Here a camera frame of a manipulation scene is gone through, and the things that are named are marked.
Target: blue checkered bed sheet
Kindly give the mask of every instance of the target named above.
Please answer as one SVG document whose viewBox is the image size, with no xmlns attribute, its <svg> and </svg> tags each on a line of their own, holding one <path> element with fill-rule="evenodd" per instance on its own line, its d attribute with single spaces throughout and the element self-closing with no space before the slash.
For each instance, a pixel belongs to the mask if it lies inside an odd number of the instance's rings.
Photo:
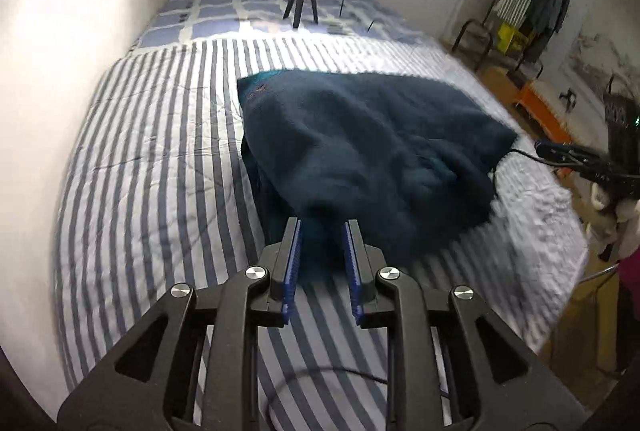
<svg viewBox="0 0 640 431">
<path fill-rule="evenodd" d="M 251 39 L 295 32 L 292 16 L 283 20 L 287 0 L 169 0 L 140 35 L 134 55 L 157 47 L 196 39 L 236 37 Z M 305 1 L 297 36 L 336 34 L 424 44 L 420 31 L 376 0 L 318 0 L 319 24 Z"/>
</svg>

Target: blue and white striped sheet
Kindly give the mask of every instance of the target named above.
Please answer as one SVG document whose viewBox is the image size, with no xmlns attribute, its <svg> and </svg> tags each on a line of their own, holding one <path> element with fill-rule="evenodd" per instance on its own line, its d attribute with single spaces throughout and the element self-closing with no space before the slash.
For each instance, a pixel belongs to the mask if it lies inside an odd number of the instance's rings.
<svg viewBox="0 0 640 431">
<path fill-rule="evenodd" d="M 207 37 L 247 39 L 276 34 L 341 34 L 405 43 L 426 42 L 424 34 L 410 29 L 398 14 L 376 0 L 318 0 L 319 24 L 313 22 L 310 0 L 305 0 L 301 26 L 294 31 L 293 15 L 288 20 L 282 19 L 287 1 L 169 0 L 130 52 L 138 54 Z"/>
<path fill-rule="evenodd" d="M 223 283 L 255 262 L 262 233 L 240 157 L 236 79 L 300 68 L 440 79 L 532 141 L 476 78 L 441 49 L 339 36 L 207 39 L 128 56 L 97 88 L 72 154 L 54 259 L 60 349 L 69 387 L 172 284 Z M 570 195 L 550 171 L 511 154 L 497 171 L 492 220 L 418 260 L 424 284 L 468 284 L 534 350 L 558 321 L 586 262 Z M 341 277 L 299 287 L 284 329 L 260 329 L 260 407 L 284 375 L 347 366 L 386 376 L 386 335 L 354 325 Z M 198 390 L 202 399 L 206 343 Z M 286 431 L 384 429 L 386 390 L 326 373 L 293 382 L 273 406 Z M 196 410 L 195 419 L 199 418 Z"/>
</svg>

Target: dark blue garment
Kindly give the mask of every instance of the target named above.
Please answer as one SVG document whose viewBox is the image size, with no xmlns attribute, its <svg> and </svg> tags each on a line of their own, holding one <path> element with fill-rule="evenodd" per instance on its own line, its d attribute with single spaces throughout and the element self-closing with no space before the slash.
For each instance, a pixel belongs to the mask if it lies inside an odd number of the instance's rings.
<svg viewBox="0 0 640 431">
<path fill-rule="evenodd" d="M 326 235 L 351 218 L 398 265 L 487 221 L 488 173 L 516 138 L 463 92 L 411 76 L 265 72 L 238 95 L 266 241 L 303 218 L 302 271 L 340 263 Z"/>
</svg>

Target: floor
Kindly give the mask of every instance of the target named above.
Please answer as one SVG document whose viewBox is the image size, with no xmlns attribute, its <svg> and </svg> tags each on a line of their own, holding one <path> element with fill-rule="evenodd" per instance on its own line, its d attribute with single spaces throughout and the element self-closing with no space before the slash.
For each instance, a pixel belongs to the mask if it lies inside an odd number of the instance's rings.
<svg viewBox="0 0 640 431">
<path fill-rule="evenodd" d="M 478 72 L 484 86 L 505 106 L 529 135 L 538 138 L 530 122 L 511 104 L 518 89 L 497 68 Z M 584 204 L 568 177 L 562 185 L 574 193 L 574 209 L 585 222 L 598 215 Z M 585 274 L 609 267 L 592 253 Z M 615 381 L 610 372 L 616 368 L 616 312 L 618 277 L 604 276 L 578 285 L 556 330 L 541 353 L 545 363 L 589 409 L 596 409 L 609 394 Z"/>
</svg>

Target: silver screw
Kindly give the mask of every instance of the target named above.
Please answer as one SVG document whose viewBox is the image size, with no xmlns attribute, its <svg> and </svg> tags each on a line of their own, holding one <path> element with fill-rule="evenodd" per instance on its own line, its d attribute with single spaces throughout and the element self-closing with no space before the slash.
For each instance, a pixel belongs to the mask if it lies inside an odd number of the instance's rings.
<svg viewBox="0 0 640 431">
<path fill-rule="evenodd" d="M 380 269 L 380 277 L 382 279 L 394 280 L 400 277 L 400 271 L 396 267 L 383 267 Z"/>
<path fill-rule="evenodd" d="M 176 283 L 171 287 L 171 295 L 174 297 L 185 297 L 191 292 L 191 287 L 186 283 Z"/>
<path fill-rule="evenodd" d="M 474 291 L 468 286 L 460 285 L 453 289 L 453 295 L 458 299 L 471 299 L 474 296 Z"/>
<path fill-rule="evenodd" d="M 265 277 L 267 271 L 256 265 L 255 267 L 249 267 L 244 273 L 249 279 L 261 279 Z"/>
</svg>

